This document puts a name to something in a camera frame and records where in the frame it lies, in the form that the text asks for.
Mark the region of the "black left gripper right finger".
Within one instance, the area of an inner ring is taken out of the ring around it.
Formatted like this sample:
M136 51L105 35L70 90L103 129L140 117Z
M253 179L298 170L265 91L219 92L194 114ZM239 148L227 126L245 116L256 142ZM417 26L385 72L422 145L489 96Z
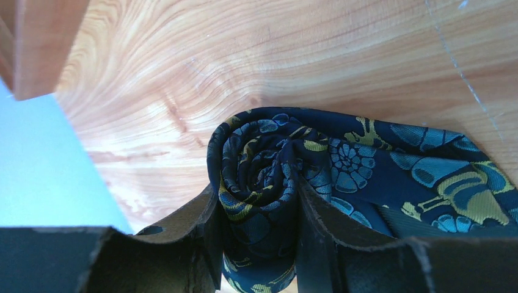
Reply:
M323 200L302 179L299 292L516 292L517 238L502 229L396 239Z

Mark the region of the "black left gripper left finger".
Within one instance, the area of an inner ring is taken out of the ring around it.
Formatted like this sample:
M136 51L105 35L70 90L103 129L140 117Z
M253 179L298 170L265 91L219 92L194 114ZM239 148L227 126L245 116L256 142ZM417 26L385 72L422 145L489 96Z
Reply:
M135 235L110 226L1 229L2 292L214 292L221 208L211 187Z

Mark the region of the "blue patterned necktie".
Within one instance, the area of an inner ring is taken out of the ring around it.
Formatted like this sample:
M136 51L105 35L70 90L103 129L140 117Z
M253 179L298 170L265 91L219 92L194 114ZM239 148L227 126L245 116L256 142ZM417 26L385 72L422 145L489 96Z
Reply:
M517 188L464 134L297 107L230 117L207 149L225 212L223 274L238 292L280 292L297 278L299 194L316 193L396 239L517 238Z

